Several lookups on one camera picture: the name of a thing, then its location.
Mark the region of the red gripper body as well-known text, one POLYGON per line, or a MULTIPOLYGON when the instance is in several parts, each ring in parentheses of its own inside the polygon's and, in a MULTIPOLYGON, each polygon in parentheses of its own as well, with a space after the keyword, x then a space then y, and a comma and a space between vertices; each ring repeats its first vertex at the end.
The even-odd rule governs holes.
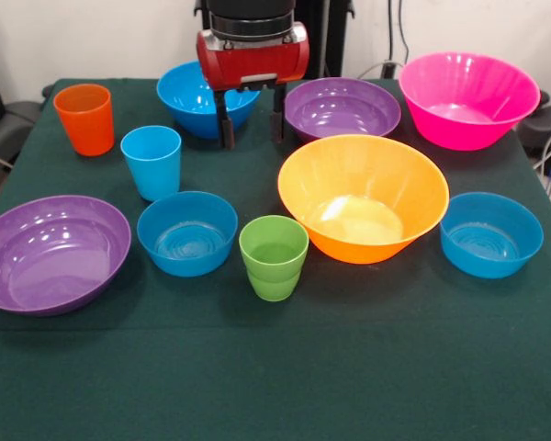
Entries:
POLYGON ((197 57, 204 78, 214 90, 271 80, 280 85, 304 76, 309 64, 309 38, 299 21, 285 36, 263 41, 222 40, 206 29, 197 34, 197 57))

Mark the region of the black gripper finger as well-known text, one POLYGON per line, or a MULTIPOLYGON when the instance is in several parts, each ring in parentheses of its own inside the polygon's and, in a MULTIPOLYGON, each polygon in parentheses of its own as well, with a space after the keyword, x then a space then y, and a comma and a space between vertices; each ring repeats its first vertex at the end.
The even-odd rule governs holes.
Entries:
POLYGON ((219 141, 224 149, 232 150, 235 145, 234 131, 231 118, 228 114, 225 96, 225 91, 218 90, 214 92, 214 100, 217 109, 217 119, 219 125, 219 141))
POLYGON ((282 141, 284 137, 284 114, 286 85, 269 85, 273 90, 273 109, 270 116, 270 129, 272 141, 282 141))

